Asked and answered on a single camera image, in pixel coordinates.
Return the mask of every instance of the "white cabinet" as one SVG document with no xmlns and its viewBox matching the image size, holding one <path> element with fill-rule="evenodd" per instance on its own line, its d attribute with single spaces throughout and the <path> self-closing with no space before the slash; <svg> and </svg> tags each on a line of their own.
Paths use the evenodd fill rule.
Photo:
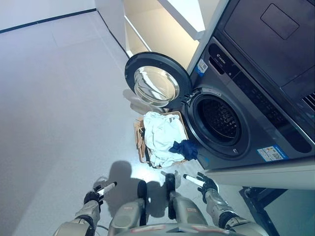
<svg viewBox="0 0 315 236">
<path fill-rule="evenodd" d="M 228 0 L 95 0 L 112 34 L 131 57 L 165 54 L 191 73 Z"/>
</svg>

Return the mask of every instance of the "energy label sticker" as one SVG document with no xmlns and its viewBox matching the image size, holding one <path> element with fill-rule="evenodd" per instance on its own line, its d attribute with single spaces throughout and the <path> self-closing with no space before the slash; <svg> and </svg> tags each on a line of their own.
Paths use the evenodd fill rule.
<svg viewBox="0 0 315 236">
<path fill-rule="evenodd" d="M 199 76 L 202 77 L 207 69 L 208 69 L 207 64 L 204 62 L 203 59 L 200 59 L 196 66 L 196 71 L 199 74 Z"/>
<path fill-rule="evenodd" d="M 278 145 L 257 149 L 257 152 L 264 158 L 265 161 L 279 161 L 289 159 L 288 156 L 280 149 Z"/>
</svg>

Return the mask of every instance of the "washing machine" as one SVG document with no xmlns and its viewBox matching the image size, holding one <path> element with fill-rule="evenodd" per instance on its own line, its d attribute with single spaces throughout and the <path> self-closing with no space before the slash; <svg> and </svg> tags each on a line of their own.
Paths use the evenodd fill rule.
<svg viewBox="0 0 315 236">
<path fill-rule="evenodd" d="M 144 102 L 182 112 L 204 169 L 314 157 L 314 27 L 312 1 L 232 0 L 191 75 L 144 52 L 125 78 Z"/>
</svg>

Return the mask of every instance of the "white towel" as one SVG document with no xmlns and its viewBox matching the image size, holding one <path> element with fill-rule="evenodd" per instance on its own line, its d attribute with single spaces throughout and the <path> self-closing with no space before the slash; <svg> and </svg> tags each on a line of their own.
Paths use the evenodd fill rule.
<svg viewBox="0 0 315 236">
<path fill-rule="evenodd" d="M 178 115 L 164 116 L 156 112 L 148 112 L 144 115 L 143 123 L 144 142 L 151 150 L 150 161 L 154 167 L 158 165 L 168 167 L 184 159 L 181 154 L 168 151 L 173 147 L 174 141 L 180 143 L 187 139 Z"/>
</svg>

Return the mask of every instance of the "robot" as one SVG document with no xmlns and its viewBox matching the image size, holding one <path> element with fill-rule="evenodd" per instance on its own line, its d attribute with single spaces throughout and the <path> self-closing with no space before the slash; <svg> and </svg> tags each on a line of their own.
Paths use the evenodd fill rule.
<svg viewBox="0 0 315 236">
<path fill-rule="evenodd" d="M 119 208 L 110 223 L 108 236 L 176 236 L 182 233 L 187 236 L 268 236 L 261 226 L 234 212 L 219 195 L 218 185 L 212 179 L 202 173 L 198 173 L 196 178 L 188 175 L 184 175 L 184 178 L 200 186 L 197 190 L 203 195 L 203 202 L 207 205 L 207 212 L 215 227 L 207 225 L 203 214 L 191 199 L 175 191 L 174 174 L 166 174 L 168 217 L 176 219 L 177 223 L 146 225 L 147 184 L 141 180 L 137 189 L 138 199 Z M 102 198 L 116 185 L 114 182 L 104 188 L 98 186 L 87 193 L 75 219 L 63 223 L 54 236 L 94 236 L 100 220 Z"/>
</svg>

